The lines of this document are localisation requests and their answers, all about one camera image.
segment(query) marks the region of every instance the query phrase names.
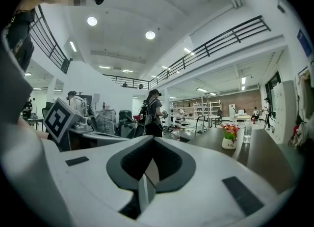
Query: white cabinet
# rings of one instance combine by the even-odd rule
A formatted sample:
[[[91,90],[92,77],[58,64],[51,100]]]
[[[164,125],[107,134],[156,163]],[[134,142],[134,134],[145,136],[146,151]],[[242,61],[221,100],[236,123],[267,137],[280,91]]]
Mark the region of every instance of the white cabinet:
[[[287,144],[293,134],[296,120],[296,102],[293,81],[282,82],[274,87],[276,112],[275,138]]]

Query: white wall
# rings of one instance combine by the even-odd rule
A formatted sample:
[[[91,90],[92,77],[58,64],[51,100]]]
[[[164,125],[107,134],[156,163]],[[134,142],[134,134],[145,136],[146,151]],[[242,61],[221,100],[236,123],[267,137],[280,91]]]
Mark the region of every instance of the white wall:
[[[67,79],[64,81],[63,96],[69,91],[82,92],[82,95],[100,94],[96,110],[102,109],[103,102],[115,109],[117,116],[120,110],[132,111],[132,97],[146,96],[146,90],[123,88],[106,78],[84,62],[73,61],[70,64]]]

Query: table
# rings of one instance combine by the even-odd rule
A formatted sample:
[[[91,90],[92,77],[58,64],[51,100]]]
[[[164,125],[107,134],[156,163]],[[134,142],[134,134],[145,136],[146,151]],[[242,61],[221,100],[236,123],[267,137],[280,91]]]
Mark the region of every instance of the table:
[[[29,124],[29,122],[35,122],[35,126],[36,126],[36,130],[37,130],[37,122],[41,122],[41,127],[42,130],[44,131],[44,118],[37,118],[37,119],[32,119],[32,118],[25,118],[23,117],[23,119]]]
[[[233,121],[238,121],[238,120],[246,120],[246,119],[251,119],[250,115],[242,115],[242,116],[237,116],[232,118]]]
[[[251,143],[244,144],[242,143],[243,135],[244,130],[239,130],[235,150],[226,150],[221,147],[224,137],[221,128],[210,128],[187,143],[230,156],[263,177],[278,193],[291,188],[296,178],[284,154],[271,136],[263,129],[252,130]]]

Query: chair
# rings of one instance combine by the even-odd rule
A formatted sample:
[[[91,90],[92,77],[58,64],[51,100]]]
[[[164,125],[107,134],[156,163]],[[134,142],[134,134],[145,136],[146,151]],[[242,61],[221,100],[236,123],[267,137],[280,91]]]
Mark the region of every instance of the chair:
[[[44,119],[47,117],[48,112],[52,106],[53,106],[52,102],[46,102],[46,107],[41,110],[41,112],[43,113]]]

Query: person's arm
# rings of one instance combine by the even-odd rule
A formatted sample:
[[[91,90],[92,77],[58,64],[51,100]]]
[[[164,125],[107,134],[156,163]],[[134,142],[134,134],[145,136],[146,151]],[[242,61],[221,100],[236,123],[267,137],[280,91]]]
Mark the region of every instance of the person's arm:
[[[20,127],[24,127],[24,128],[28,128],[28,129],[31,129],[31,130],[34,130],[36,135],[41,138],[41,139],[48,139],[48,133],[46,132],[41,132],[41,131],[38,131],[38,130],[35,130],[33,129],[30,125],[28,125],[28,123],[23,120],[23,118],[19,117],[19,120],[18,120],[18,126]]]

